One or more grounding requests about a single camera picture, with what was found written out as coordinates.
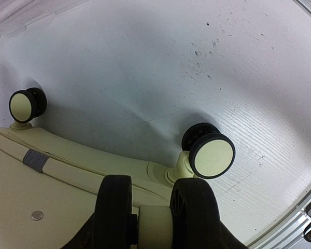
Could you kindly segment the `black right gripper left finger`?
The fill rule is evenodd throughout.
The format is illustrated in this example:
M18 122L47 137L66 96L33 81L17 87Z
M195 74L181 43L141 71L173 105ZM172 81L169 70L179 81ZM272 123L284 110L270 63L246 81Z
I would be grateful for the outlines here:
M104 248L102 240L101 216L94 212L62 248Z

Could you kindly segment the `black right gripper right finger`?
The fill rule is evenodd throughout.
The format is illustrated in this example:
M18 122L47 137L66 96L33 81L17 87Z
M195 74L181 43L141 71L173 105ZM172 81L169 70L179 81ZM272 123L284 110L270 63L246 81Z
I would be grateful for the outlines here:
M248 247L238 240L229 229L220 221L212 223L215 230L215 240L212 248L247 249Z

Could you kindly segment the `pale green hard-shell suitcase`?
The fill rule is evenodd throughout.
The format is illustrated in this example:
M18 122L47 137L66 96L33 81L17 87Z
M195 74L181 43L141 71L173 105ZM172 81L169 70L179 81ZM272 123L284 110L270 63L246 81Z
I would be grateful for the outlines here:
M215 126L191 126L167 168L32 126L46 107L41 89L17 91L14 122L0 127L0 248L62 248L94 212L104 248L212 248L220 216L207 181L235 159Z

